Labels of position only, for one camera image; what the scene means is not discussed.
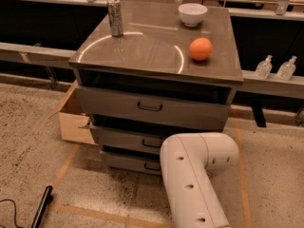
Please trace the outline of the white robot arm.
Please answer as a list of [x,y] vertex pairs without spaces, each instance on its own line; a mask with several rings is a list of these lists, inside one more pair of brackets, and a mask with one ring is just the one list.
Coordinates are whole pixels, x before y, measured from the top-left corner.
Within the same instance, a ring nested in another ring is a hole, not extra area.
[[161,145],[160,164],[175,228],[230,228],[208,173],[238,163],[238,145],[229,136],[186,133]]

